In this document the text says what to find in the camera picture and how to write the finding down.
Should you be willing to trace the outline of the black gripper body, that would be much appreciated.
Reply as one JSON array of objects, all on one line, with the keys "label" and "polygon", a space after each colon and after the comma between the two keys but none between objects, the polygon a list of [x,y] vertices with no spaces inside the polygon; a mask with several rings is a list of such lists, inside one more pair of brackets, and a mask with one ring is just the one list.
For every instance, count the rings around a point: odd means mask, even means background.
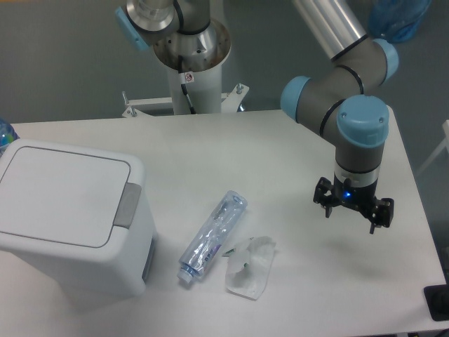
[{"label": "black gripper body", "polygon": [[359,212],[362,216],[370,216],[375,207],[376,187],[377,180],[364,187],[352,187],[334,176],[331,207],[343,206]]}]

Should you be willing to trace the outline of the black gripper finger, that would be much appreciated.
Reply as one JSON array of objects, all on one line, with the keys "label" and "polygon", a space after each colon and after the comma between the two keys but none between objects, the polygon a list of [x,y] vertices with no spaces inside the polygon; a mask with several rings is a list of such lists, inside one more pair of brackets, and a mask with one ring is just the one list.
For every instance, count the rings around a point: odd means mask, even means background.
[{"label": "black gripper finger", "polygon": [[325,210],[325,217],[329,218],[334,207],[333,184],[324,177],[320,177],[316,184],[313,202],[320,204]]},{"label": "black gripper finger", "polygon": [[376,228],[389,228],[394,217],[394,200],[391,198],[376,199],[370,212],[370,234],[374,234]]}]

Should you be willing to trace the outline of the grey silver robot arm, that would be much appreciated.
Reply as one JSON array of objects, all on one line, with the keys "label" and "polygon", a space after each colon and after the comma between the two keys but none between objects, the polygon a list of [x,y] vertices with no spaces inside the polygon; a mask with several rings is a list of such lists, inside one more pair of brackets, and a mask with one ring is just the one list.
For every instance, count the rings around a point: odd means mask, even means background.
[{"label": "grey silver robot arm", "polygon": [[[314,81],[290,80],[281,109],[335,147],[332,180],[321,178],[314,202],[359,212],[372,229],[389,227],[394,201],[375,196],[389,109],[370,90],[398,67],[396,49],[371,39],[345,1],[296,1],[295,7],[333,63]],[[176,114],[224,111],[222,80],[213,72],[229,55],[227,29],[210,15],[208,1],[127,1],[115,11],[123,35],[138,50],[153,50],[168,70]]]}]

